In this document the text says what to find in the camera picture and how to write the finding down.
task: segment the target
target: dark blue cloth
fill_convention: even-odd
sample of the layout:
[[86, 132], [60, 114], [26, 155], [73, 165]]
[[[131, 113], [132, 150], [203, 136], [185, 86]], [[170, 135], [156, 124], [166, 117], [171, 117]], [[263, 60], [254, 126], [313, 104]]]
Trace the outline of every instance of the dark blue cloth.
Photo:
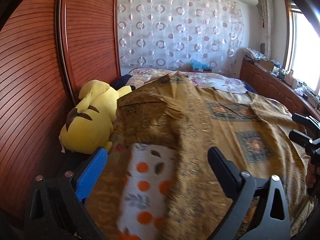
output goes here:
[[243, 80], [241, 80], [241, 81], [244, 83], [244, 87], [245, 87], [248, 91], [250, 91], [250, 92], [255, 93], [255, 94], [258, 95], [258, 93], [257, 93], [247, 82], [245, 82], [245, 81], [243, 81]]
[[128, 80], [132, 77], [132, 75], [124, 75], [121, 77], [118, 77], [113, 83], [111, 84], [111, 87], [113, 87], [115, 90], [119, 90], [120, 88], [124, 87], [125, 84], [128, 82]]

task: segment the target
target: bed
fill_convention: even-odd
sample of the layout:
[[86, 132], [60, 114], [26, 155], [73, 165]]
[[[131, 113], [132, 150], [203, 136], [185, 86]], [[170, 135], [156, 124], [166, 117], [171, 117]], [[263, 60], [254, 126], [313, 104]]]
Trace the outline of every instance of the bed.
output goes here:
[[87, 200], [108, 239], [206, 239], [231, 205], [208, 167], [212, 146], [256, 177], [279, 174], [291, 234], [299, 231], [312, 210], [304, 183], [308, 157], [287, 137], [304, 128], [283, 105], [214, 73], [134, 69], [129, 75], [127, 85], [137, 90], [118, 100], [113, 148]]

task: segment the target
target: floral bedsheet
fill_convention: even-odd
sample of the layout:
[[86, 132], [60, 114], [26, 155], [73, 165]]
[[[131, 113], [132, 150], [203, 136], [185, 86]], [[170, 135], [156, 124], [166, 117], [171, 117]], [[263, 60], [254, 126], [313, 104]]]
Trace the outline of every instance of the floral bedsheet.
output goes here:
[[[169, 69], [158, 68], [136, 68], [131, 70], [128, 74], [132, 75], [126, 85], [133, 85], [139, 88], [151, 78], [165, 76], [175, 71]], [[235, 78], [228, 78], [216, 73], [196, 73], [196, 72], [182, 72], [188, 75], [190, 81], [202, 88], [215, 88], [217, 90], [231, 92], [236, 94], [244, 94], [247, 92], [244, 83]]]

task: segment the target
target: cardboard box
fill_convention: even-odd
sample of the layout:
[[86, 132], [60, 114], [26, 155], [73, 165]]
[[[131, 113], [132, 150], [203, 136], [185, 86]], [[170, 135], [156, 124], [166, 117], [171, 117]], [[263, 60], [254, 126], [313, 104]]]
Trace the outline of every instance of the cardboard box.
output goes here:
[[273, 67], [275, 66], [270, 61], [267, 61], [264, 59], [261, 59], [259, 61], [259, 64], [261, 65], [261, 67], [263, 67], [267, 71], [273, 71]]
[[305, 94], [306, 94], [308, 97], [313, 97], [313, 96], [314, 96], [314, 95], [313, 95], [313, 94], [311, 94], [307, 89], [306, 89]]
[[317, 108], [319, 102], [318, 100], [313, 96], [308, 96], [308, 102], [314, 107], [314, 108]]

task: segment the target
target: wardrobe door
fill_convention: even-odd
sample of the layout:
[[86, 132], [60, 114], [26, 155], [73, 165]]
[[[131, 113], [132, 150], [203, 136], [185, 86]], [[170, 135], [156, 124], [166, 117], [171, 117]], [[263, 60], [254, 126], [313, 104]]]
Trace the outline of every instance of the wardrobe door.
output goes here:
[[120, 75], [115, 3], [116, 0], [66, 0], [64, 49], [76, 91], [87, 81], [111, 83]]
[[23, 219], [36, 176], [65, 159], [59, 132], [71, 100], [54, 35], [55, 0], [23, 0], [0, 31], [0, 208]]

